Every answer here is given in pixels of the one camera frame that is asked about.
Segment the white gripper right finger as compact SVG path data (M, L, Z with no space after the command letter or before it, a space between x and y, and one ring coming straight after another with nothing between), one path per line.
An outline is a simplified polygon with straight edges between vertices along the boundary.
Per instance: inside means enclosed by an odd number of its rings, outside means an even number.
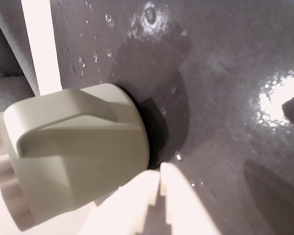
M220 235L201 199L181 170L160 165L160 195L165 197L166 223L172 235Z

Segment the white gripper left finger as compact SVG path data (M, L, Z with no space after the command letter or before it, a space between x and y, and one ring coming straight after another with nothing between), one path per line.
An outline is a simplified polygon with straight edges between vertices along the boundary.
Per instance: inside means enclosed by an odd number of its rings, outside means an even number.
M135 235L144 230L149 206L156 204L160 172L146 170L90 211L80 235Z

